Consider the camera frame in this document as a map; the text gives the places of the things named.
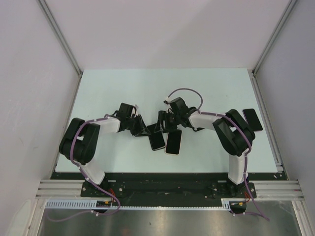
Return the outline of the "white-edged black phone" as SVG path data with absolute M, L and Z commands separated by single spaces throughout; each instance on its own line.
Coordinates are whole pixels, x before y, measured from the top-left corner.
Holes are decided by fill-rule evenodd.
M 149 136 L 149 142 L 153 151 L 165 148 L 165 140 L 162 132 L 151 134 Z

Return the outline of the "purple-edged phone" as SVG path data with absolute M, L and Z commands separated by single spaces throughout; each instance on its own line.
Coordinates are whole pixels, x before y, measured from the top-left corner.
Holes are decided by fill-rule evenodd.
M 263 130 L 262 124 L 258 118 L 258 115 L 255 109 L 253 108 L 244 109 L 243 114 L 248 125 L 252 128 L 254 132 L 259 132 Z

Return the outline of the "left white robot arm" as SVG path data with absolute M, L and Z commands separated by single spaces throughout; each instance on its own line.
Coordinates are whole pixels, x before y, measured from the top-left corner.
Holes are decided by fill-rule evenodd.
M 105 172 L 94 158 L 98 138 L 125 130 L 135 137 L 151 135 L 135 105 L 121 103 L 113 114 L 102 118 L 73 118 L 60 142 L 59 153 L 77 166 L 87 181 L 100 185 L 105 179 Z

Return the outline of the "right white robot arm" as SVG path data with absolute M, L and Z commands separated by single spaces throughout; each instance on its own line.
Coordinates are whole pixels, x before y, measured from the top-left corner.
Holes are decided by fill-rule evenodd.
M 252 150 L 255 134 L 237 110 L 231 109 L 225 114 L 202 112 L 196 107 L 188 107 L 180 97 L 165 100 L 165 104 L 169 108 L 158 112 L 156 131 L 170 133 L 178 125 L 195 132 L 203 129 L 215 131 L 229 154 L 228 179 L 235 185 L 245 182 L 248 177 L 247 156 Z

